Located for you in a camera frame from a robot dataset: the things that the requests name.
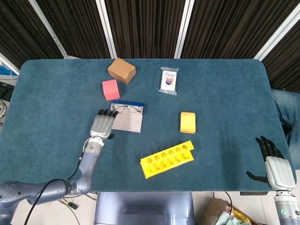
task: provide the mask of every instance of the blue table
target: blue table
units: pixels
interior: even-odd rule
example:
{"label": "blue table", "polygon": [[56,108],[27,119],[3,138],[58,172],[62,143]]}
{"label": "blue table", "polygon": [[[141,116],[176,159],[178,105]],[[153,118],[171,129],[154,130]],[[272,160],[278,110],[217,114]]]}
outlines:
{"label": "blue table", "polygon": [[[113,60],[24,63],[0,135],[0,179],[45,182],[69,177],[100,108]],[[93,176],[93,191],[267,191],[255,137],[271,139],[290,163],[263,64],[257,60],[128,59],[137,73],[118,82],[121,100],[145,103],[140,134],[114,131]],[[177,96],[158,92],[160,67],[179,68]],[[180,112],[196,113],[196,134],[179,131]],[[195,158],[144,178],[140,159],[191,140]]]}

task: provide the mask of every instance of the blue jeans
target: blue jeans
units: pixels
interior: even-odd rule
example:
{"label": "blue jeans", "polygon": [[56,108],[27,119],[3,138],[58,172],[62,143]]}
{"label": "blue jeans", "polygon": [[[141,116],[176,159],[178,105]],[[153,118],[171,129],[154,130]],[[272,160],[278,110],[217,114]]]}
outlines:
{"label": "blue jeans", "polygon": [[272,90],[278,116],[284,127],[292,162],[300,169],[300,94],[284,90]]}

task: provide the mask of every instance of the eyeglasses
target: eyeglasses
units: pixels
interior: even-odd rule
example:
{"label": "eyeglasses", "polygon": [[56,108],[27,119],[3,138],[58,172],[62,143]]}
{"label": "eyeglasses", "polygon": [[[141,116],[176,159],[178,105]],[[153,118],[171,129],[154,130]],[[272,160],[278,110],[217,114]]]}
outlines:
{"label": "eyeglasses", "polygon": [[130,113],[136,113],[136,112],[141,112],[141,110],[139,110],[138,106],[135,105],[121,105],[121,104],[114,104],[112,106],[112,111],[118,111],[119,113],[124,112],[124,110],[127,109]]}

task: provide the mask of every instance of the yellow test tube rack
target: yellow test tube rack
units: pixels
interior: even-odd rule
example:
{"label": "yellow test tube rack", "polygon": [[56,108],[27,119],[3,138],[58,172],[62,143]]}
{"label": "yellow test tube rack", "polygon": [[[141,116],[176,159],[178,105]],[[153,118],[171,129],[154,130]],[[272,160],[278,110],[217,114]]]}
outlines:
{"label": "yellow test tube rack", "polygon": [[148,179],[149,177],[193,161],[194,158],[191,153],[191,150],[193,149],[194,147],[192,142],[187,141],[142,158],[140,163],[145,174],[145,178]]}

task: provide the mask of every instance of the metal frame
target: metal frame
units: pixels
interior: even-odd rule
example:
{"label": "metal frame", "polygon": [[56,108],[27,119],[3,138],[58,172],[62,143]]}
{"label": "metal frame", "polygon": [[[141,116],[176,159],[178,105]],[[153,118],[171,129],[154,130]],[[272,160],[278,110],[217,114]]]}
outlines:
{"label": "metal frame", "polygon": [[61,52],[62,56],[64,57],[64,59],[68,58],[66,50],[62,46],[60,40],[56,36],[54,30],[52,29],[51,25],[49,24],[48,20],[46,19],[44,13],[42,12],[42,10],[39,7],[39,5],[36,2],[36,0],[28,0],[28,2],[31,4],[31,6],[33,7],[34,11],[37,13],[38,17],[40,18],[40,20],[42,21],[42,23],[44,24],[44,26],[48,30],[49,34],[53,38],[54,42],[56,43],[56,45],[57,45],[58,49],[60,50],[60,52]]}
{"label": "metal frame", "polygon": [[254,59],[262,61],[278,44],[278,42],[289,32],[289,30],[300,19],[300,3],[294,8],[294,10],[288,15],[288,17],[277,28],[274,34],[269,38],[266,44],[261,48]]}
{"label": "metal frame", "polygon": [[194,2],[195,0],[186,0],[186,3],[184,5],[174,59],[180,59],[181,57],[182,48],[186,39],[189,20],[191,18]]}
{"label": "metal frame", "polygon": [[0,60],[5,63],[12,71],[14,71],[17,75],[19,75],[20,70],[6,58],[2,53],[0,53]]}
{"label": "metal frame", "polygon": [[96,4],[99,11],[101,23],[103,26],[103,31],[105,34],[109,54],[111,55],[112,59],[115,59],[117,57],[117,53],[113,42],[113,34],[112,34],[111,26],[109,24],[105,2],[104,0],[96,0]]}

